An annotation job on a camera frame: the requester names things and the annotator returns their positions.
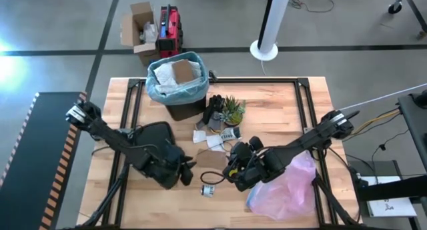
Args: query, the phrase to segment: white pole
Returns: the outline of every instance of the white pole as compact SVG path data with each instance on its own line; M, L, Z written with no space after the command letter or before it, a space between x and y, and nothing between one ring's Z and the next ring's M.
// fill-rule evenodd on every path
M270 61L278 54L276 37L285 15L289 0L268 0L260 37L251 44L252 55L262 61Z

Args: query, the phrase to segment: open cardboard box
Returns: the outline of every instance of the open cardboard box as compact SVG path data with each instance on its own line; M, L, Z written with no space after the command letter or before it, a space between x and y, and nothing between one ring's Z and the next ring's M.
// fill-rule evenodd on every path
M133 47L142 64L148 66L150 60L160 59L160 54L155 43L141 44L139 32L148 21L155 24L153 10L149 2L132 4L131 10L132 14L124 15L121 20L121 44Z

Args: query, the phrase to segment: white cable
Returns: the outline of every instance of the white cable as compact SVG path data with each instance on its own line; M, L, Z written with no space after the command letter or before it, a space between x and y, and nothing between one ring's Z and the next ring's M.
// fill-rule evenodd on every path
M371 103L373 101L378 101L378 100L384 99L386 97L391 97L393 95L396 95L396 94L399 94L399 93L404 93L406 91L411 91L413 89L417 89L417 88L423 87L423 86L427 86L427 83L418 85L416 87L411 87L411 88L408 88L408 89L405 89L405 90L397 91L395 93L387 94L387 95L382 96L382 97L377 97L375 99L371 99L371 100L368 100L368 101L365 101L365 102L357 103L357 104L354 104L354 105L351 105L351 106L348 106L348 107L343 107L340 110L343 111L343 110L350 109L350 108L353 108L353 107L361 106L361 105L364 105L364 104L367 104L367 103Z
M264 69L264 64L263 64L262 60L261 60L261 67L262 67L262 72L264 73L264 76L267 76L266 70Z

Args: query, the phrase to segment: trash bin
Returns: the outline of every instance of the trash bin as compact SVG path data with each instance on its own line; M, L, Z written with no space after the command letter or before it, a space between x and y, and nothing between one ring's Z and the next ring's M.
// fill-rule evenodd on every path
M201 81L195 86L181 88L173 93L160 93L155 88L156 85L159 85L159 81L155 76L154 70L164 63L179 61L182 59L187 59L200 64ZM152 63L148 67L147 81L145 84L147 87L147 93L151 99L165 105L169 114L175 121L181 121L205 111L206 93L209 89L209 74L199 55L194 52L182 53L173 57L160 59L159 61Z

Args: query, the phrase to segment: pink plastic bag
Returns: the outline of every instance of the pink plastic bag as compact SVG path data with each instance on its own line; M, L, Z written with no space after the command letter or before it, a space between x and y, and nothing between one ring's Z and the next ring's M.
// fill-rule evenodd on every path
M282 175L269 183L257 183L246 205L253 213L276 221L307 215L314 210L312 181L315 176L314 160L304 151L292 159Z

